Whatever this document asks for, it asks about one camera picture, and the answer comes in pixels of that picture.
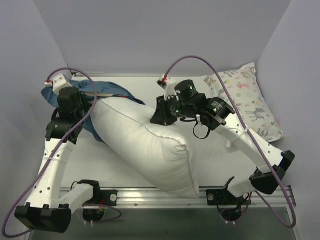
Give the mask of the blue letter-print pillowcase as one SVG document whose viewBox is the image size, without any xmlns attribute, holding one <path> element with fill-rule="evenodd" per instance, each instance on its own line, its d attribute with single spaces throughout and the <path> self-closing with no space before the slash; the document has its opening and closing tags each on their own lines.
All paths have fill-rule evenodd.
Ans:
<svg viewBox="0 0 320 240">
<path fill-rule="evenodd" d="M 70 80 L 69 82 L 72 87 L 75 87 L 79 89 L 82 93 L 84 93 L 86 95 L 86 99 L 89 102 L 92 102 L 94 100 L 94 88 L 92 86 L 92 83 L 89 80 L 81 80 L 81 81 Z M 114 82 L 96 81 L 95 87 L 97 90 L 98 100 L 107 98 L 108 96 L 112 96 L 112 97 L 127 98 L 135 103 L 145 105 L 143 101 L 135 98 L 127 89 L 125 89 L 124 87 Z M 53 92 L 53 89 L 51 87 L 43 88 L 41 91 L 41 95 L 52 107 L 54 108 L 59 107 L 58 96 Z M 91 117 L 88 117 L 84 121 L 83 127 L 85 130 L 90 132 L 98 142 L 104 142 L 100 138 L 96 130 L 94 129 Z"/>
</svg>

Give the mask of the white pillow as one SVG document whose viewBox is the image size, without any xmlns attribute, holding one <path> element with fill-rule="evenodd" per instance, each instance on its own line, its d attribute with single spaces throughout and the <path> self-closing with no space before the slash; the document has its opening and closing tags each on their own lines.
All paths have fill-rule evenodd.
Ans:
<svg viewBox="0 0 320 240">
<path fill-rule="evenodd" d="M 90 115 L 97 135 L 147 182 L 175 197 L 200 196 L 192 145 L 175 124 L 152 124 L 155 110 L 127 98 L 102 98 Z"/>
</svg>

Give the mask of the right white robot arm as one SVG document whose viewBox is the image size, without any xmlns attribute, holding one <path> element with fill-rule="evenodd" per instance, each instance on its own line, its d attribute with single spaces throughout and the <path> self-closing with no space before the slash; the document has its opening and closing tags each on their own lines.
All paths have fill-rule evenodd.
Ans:
<svg viewBox="0 0 320 240">
<path fill-rule="evenodd" d="M 222 191 L 222 200 L 232 205 L 246 193 L 259 191 L 271 195 L 283 180 L 295 159 L 295 154 L 282 151 L 242 124 L 235 109 L 219 97 L 207 98 L 199 93 L 191 79 L 180 83 L 160 79 L 157 84 L 164 94 L 156 99 L 152 124 L 173 125 L 177 120 L 206 126 L 207 133 L 216 132 L 241 150 L 256 166 L 244 179 L 232 177 Z"/>
</svg>

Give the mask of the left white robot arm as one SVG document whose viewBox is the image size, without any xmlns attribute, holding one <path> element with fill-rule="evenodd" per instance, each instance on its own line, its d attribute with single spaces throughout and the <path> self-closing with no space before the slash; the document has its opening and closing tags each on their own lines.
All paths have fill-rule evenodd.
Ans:
<svg viewBox="0 0 320 240">
<path fill-rule="evenodd" d="M 73 190 L 60 197 L 69 157 L 83 129 L 83 117 L 92 104 L 71 86 L 59 91 L 57 102 L 58 108 L 46 127 L 39 179 L 32 185 L 26 203 L 16 207 L 14 216 L 29 230 L 64 233 L 73 213 L 85 203 L 97 205 L 101 193 L 98 181 L 80 180 Z"/>
</svg>

